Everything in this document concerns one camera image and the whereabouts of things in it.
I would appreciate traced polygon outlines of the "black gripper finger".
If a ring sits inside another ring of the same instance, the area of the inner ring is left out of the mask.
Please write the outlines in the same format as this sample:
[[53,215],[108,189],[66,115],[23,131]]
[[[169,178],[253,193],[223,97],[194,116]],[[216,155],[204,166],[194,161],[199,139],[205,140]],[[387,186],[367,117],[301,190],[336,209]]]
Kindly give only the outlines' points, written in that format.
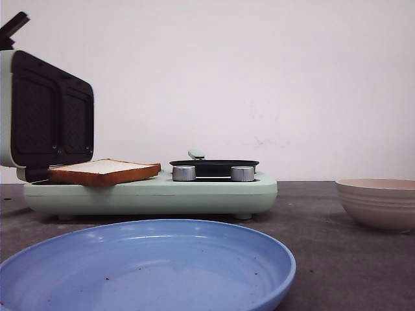
[[12,36],[29,21],[30,17],[27,13],[19,12],[1,27],[0,48],[2,51],[14,49],[15,41]]

